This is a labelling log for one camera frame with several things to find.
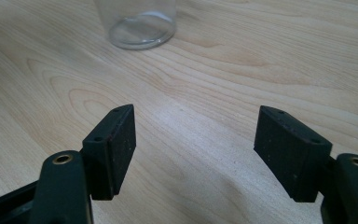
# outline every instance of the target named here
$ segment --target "wooden table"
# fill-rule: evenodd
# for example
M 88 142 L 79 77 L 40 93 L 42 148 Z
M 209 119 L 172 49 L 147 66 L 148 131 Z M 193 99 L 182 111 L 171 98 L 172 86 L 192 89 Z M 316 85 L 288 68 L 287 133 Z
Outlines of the wooden table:
M 144 51 L 104 40 L 92 0 L 0 1 L 0 196 L 126 104 L 137 148 L 95 223 L 321 223 L 255 127 L 277 107 L 358 154 L 358 1 L 178 0 L 174 38 Z

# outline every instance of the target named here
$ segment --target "wood grain pattern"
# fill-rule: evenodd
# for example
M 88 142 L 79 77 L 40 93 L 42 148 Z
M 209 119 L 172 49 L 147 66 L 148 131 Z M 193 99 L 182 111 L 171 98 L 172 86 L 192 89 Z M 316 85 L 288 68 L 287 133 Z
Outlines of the wood grain pattern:
M 0 0 L 0 196 L 134 104 L 137 145 L 96 223 L 321 223 L 253 151 L 258 108 L 358 153 L 358 1 L 178 0 L 167 44 L 103 39 L 91 0 Z

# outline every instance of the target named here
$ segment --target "light wood surface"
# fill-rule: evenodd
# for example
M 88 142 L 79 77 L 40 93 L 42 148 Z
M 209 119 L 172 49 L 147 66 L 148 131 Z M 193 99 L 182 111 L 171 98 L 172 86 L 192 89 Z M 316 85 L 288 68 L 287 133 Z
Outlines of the light wood surface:
M 178 0 L 150 50 L 103 38 L 92 0 L 0 1 L 0 196 L 134 104 L 137 148 L 95 223 L 322 223 L 253 151 L 280 108 L 358 153 L 358 0 Z

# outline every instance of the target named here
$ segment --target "clear glass cup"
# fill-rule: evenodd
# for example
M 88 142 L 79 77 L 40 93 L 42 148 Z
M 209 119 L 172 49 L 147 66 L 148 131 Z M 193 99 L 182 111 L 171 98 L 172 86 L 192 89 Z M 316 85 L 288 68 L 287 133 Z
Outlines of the clear glass cup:
M 175 0 L 94 0 L 107 39 L 121 49 L 150 49 L 175 33 Z

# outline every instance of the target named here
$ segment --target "glass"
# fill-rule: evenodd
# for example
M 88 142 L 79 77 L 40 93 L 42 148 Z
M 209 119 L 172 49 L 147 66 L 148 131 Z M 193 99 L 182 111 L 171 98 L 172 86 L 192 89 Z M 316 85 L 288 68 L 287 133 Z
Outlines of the glass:
M 175 33 L 175 0 L 94 0 L 107 39 L 122 49 L 150 49 Z

